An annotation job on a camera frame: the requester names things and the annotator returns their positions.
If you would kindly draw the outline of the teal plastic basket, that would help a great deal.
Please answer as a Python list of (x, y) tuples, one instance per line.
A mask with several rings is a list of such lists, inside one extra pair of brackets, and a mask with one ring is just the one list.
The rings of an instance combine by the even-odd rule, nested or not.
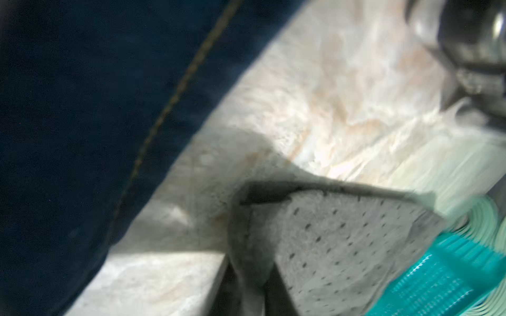
[(464, 315), (505, 277), (505, 256), (470, 238), (440, 234), (391, 282), (369, 315)]

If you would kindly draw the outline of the black hard case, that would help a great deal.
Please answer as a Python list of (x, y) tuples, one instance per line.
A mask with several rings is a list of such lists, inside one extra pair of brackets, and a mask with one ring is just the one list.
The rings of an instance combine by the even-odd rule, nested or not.
[(505, 132), (505, 2), (407, 1), (405, 21), (447, 74), (440, 110)]

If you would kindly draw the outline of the grey polka dot skirt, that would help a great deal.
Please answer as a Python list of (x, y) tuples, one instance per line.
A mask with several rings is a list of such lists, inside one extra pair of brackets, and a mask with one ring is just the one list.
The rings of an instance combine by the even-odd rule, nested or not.
[(240, 315), (364, 315), (445, 229), (399, 194), (251, 186), (229, 224)]

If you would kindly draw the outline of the dark blue denim skirt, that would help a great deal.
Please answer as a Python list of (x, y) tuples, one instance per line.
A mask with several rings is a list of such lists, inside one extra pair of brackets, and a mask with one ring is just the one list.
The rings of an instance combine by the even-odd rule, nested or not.
[(1, 2), (1, 314), (63, 315), (302, 1)]

